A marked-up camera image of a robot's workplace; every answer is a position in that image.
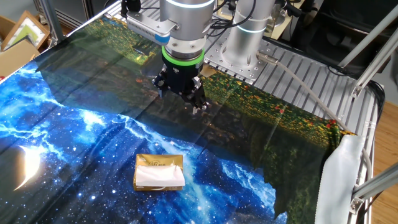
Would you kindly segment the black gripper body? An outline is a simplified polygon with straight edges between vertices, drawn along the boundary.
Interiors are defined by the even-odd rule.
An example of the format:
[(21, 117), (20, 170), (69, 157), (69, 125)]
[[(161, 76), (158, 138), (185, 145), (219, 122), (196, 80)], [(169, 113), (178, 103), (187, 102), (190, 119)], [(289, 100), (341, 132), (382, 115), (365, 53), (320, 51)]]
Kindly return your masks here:
[(163, 91), (172, 91), (176, 94), (180, 92), (190, 95), (194, 91), (198, 95), (204, 95), (203, 85), (198, 77), (203, 68), (203, 60), (197, 63), (190, 62), (190, 65), (182, 65), (183, 61), (172, 62), (166, 58), (162, 59), (165, 65), (163, 78)]

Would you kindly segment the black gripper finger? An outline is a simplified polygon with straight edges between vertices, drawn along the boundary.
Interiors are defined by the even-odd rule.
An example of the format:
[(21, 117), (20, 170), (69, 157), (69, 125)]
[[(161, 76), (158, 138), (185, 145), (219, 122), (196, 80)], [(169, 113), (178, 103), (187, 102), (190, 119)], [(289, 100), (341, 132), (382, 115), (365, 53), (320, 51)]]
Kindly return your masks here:
[(166, 92), (169, 90), (169, 86), (166, 83), (164, 75), (165, 72), (162, 70), (155, 78), (152, 79), (153, 85), (158, 89), (160, 98), (163, 98)]
[(192, 114), (199, 110), (206, 110), (209, 103), (206, 100), (202, 82), (198, 76), (191, 79), (187, 90), (183, 92), (183, 99), (193, 106)]

